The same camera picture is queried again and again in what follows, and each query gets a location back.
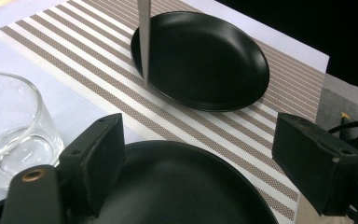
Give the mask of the black plate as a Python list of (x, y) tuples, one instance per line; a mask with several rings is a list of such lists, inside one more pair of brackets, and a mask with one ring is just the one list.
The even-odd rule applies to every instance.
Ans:
[(117, 183), (89, 224), (278, 224), (255, 187), (204, 149), (145, 141), (125, 152)]
[(149, 85), (173, 101), (206, 111), (232, 111), (259, 100), (269, 85), (261, 48), (216, 17), (173, 11), (151, 18)]

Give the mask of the silver table knife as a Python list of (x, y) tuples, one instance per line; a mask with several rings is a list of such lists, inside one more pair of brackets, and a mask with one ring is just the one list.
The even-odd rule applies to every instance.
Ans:
[(137, 0), (137, 6), (139, 14), (139, 36), (142, 69), (145, 85), (148, 86), (151, 0)]

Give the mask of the striped brown white placemat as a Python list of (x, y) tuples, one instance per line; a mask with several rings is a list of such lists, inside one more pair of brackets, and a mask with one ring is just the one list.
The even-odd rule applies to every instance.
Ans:
[(279, 224), (294, 224), (297, 188), (272, 159), (281, 112), (315, 120), (324, 73), (269, 46), (264, 95), (232, 112), (190, 109), (144, 84), (130, 42), (136, 0), (69, 0), (0, 28), (0, 41), (101, 108), (119, 113), (145, 140), (206, 149), (237, 168), (267, 201)]

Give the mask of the white table cover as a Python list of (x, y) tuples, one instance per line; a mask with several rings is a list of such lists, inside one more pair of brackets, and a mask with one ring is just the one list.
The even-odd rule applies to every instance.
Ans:
[[(18, 0), (0, 7), (0, 28), (67, 1), (69, 0)], [(198, 11), (224, 19), (248, 33), (257, 44), (264, 42), (324, 73), (327, 57), (321, 52), (214, 0), (154, 0), (152, 10), (157, 14), (171, 10)], [(73, 141), (93, 119), (101, 114), (108, 114), (2, 41), (0, 41), (0, 72), (26, 77), (41, 90), (48, 110), (66, 142)], [(128, 130), (131, 140), (143, 139), (129, 128)]]

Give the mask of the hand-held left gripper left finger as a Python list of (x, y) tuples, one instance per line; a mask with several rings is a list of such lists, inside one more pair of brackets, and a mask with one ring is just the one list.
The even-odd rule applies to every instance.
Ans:
[(60, 155), (62, 177), (69, 180), (69, 207), (75, 216), (98, 217), (126, 160), (120, 113), (94, 121)]

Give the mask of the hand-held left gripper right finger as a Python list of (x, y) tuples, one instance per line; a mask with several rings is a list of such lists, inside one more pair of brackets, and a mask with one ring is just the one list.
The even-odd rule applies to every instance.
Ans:
[(356, 148), (307, 119), (280, 113), (272, 158), (318, 214), (346, 215), (358, 176)]

